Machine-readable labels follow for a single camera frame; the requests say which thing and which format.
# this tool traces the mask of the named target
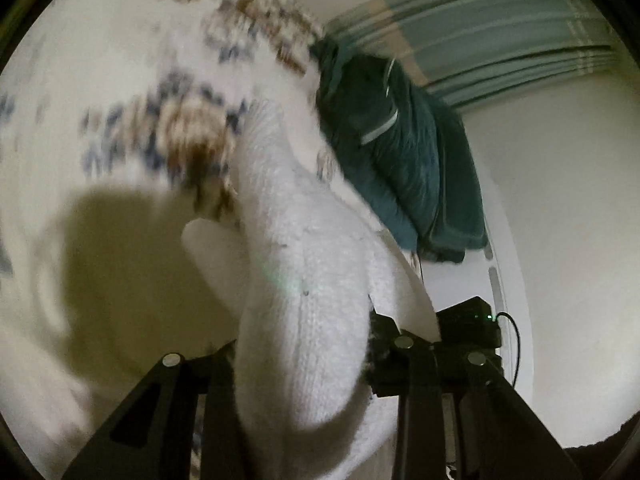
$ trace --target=wire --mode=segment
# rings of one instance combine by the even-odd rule
[[[520,345],[520,330],[518,330],[518,325],[516,324],[516,320],[513,319],[513,317],[511,317],[511,314],[509,314],[508,312],[498,312],[498,314],[495,315],[495,320],[498,320],[500,316],[503,316],[507,318],[509,321],[511,321],[511,324],[513,325],[513,328],[516,331],[516,339],[518,341],[518,356],[516,358],[516,372],[513,375],[513,383],[511,383],[511,386],[515,388],[516,381],[518,380],[518,372],[520,371],[520,352],[522,350]]]

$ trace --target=silver screw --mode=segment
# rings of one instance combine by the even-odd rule
[[[476,366],[482,366],[486,362],[486,355],[482,352],[471,352],[466,358],[471,364]]]
[[[408,350],[414,345],[414,340],[407,335],[401,335],[396,337],[396,340],[394,341],[394,345],[396,345],[397,348]]]
[[[179,354],[167,354],[162,358],[162,364],[167,368],[179,365],[180,361],[182,361],[182,358]]]

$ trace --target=dark teal clothing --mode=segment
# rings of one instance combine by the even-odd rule
[[[312,53],[321,70],[322,132],[344,176],[398,245],[452,261],[482,248],[478,180],[455,111],[413,85],[393,60],[350,52],[331,39]],[[443,161],[461,177],[447,173]],[[468,208],[458,195],[470,199]]]

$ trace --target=curtain fold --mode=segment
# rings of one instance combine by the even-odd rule
[[[397,58],[455,107],[616,63],[616,37],[590,0],[371,0],[327,32]]]

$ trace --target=folded garment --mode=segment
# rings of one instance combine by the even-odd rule
[[[393,59],[325,38],[321,129],[344,176],[407,250],[460,262],[486,244],[480,187],[462,120]]]

